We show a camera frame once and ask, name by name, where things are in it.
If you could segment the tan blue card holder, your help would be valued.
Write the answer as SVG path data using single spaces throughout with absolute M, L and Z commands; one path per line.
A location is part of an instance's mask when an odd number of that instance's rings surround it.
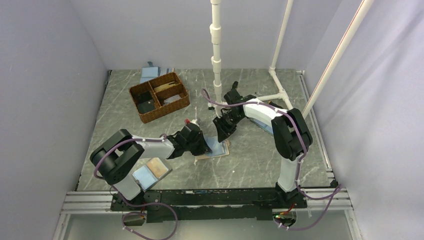
M 218 142 L 217 136 L 205 136 L 204 138 L 207 145 L 211 149 L 211 152 L 196 156 L 194 158 L 195 163 L 199 160 L 222 157 L 222 156 L 227 156 L 230 154 L 230 151 L 229 151 L 230 141 L 228 139 L 222 142 Z

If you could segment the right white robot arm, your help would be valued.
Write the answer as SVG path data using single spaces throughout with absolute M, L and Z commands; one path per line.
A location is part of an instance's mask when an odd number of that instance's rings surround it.
M 259 100 L 256 96 L 241 96 L 236 89 L 224 96 L 227 104 L 220 104 L 221 116 L 215 117 L 213 123 L 217 130 L 219 142 L 232 135 L 237 124 L 247 118 L 257 120 L 272 129 L 274 144 L 282 156 L 280 174 L 275 194 L 276 203 L 289 207 L 299 194 L 300 170 L 313 137 L 305 119 L 297 108 L 283 109 Z

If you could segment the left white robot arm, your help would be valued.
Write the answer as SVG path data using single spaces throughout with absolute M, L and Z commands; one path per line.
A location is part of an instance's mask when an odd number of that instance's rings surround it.
M 158 138 L 135 136 L 120 129 L 96 148 L 89 160 L 94 165 L 93 175 L 105 180 L 124 197 L 124 204 L 131 210 L 139 209 L 144 203 L 142 187 L 130 174 L 140 159 L 175 159 L 189 152 L 193 156 L 211 153 L 200 127 L 187 123 L 171 135 Z

